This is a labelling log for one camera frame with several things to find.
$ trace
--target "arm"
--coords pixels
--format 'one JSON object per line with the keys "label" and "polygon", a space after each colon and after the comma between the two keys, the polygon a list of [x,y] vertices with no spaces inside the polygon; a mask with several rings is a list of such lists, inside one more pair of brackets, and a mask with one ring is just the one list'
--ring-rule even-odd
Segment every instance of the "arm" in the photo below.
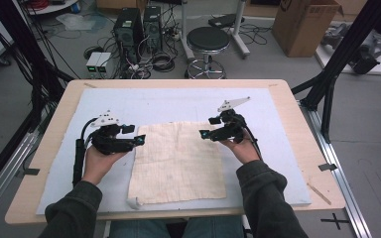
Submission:
{"label": "arm", "polygon": [[249,139],[222,141],[243,164],[237,170],[243,207],[255,237],[308,237],[293,208],[285,201],[285,177],[271,170]]}
{"label": "arm", "polygon": [[85,172],[75,188],[46,208],[48,226],[40,237],[93,237],[102,193],[96,186],[126,153],[104,156],[94,147],[85,155]]}

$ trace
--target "person's left hand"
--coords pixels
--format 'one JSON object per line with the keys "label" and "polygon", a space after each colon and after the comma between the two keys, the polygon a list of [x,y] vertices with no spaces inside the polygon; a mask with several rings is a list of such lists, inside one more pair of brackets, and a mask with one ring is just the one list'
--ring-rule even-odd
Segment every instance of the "person's left hand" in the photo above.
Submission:
{"label": "person's left hand", "polygon": [[113,164],[126,154],[127,152],[106,156],[97,151],[94,146],[91,146],[85,154],[85,172],[82,180],[98,185],[101,179],[110,171]]}

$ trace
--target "jeans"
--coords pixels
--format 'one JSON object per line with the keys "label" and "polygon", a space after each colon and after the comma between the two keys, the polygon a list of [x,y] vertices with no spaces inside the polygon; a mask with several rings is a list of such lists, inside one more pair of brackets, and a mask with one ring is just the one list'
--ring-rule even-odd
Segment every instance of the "jeans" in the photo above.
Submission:
{"label": "jeans", "polygon": [[[110,238],[168,238],[162,219],[119,220],[110,225]],[[195,217],[188,221],[183,238],[242,238],[241,216]]]}

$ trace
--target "wooden table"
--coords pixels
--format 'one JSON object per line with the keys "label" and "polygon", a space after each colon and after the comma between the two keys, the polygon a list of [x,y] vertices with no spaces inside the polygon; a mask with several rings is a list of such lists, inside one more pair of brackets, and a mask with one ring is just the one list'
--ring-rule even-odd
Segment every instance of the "wooden table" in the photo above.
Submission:
{"label": "wooden table", "polygon": [[[64,133],[70,122],[81,93],[86,88],[268,88],[281,117],[283,127],[298,161],[302,175],[308,184],[312,204],[297,206],[295,210],[340,209],[344,198],[330,171],[322,172],[318,166],[325,163],[318,144],[297,104],[289,85],[279,79],[146,79],[146,80],[75,80],[66,88],[55,115],[33,157],[30,168],[40,169],[37,176],[25,176],[5,216],[10,224],[46,222],[44,215],[36,215],[45,189],[47,174],[59,151]],[[187,217],[203,215],[242,214],[242,209],[204,209],[110,213],[97,219],[133,219],[151,217]]]}

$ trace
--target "cloth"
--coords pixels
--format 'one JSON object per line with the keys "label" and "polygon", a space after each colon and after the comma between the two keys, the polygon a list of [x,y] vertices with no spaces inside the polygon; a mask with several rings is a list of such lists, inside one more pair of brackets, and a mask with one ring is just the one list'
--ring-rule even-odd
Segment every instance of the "cloth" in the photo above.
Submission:
{"label": "cloth", "polygon": [[226,189],[218,143],[203,140],[205,122],[173,122],[141,126],[145,145],[136,148],[128,198],[163,203],[224,198]]}
{"label": "cloth", "polygon": [[[243,238],[241,216],[193,217],[186,225],[183,238]],[[163,219],[119,220],[110,225],[110,238],[171,237]]]}
{"label": "cloth", "polygon": [[[243,206],[254,237],[308,237],[283,190],[287,180],[262,161],[237,170]],[[96,210],[101,201],[97,186],[80,181],[64,198],[46,209],[48,226],[40,237],[93,237]]]}

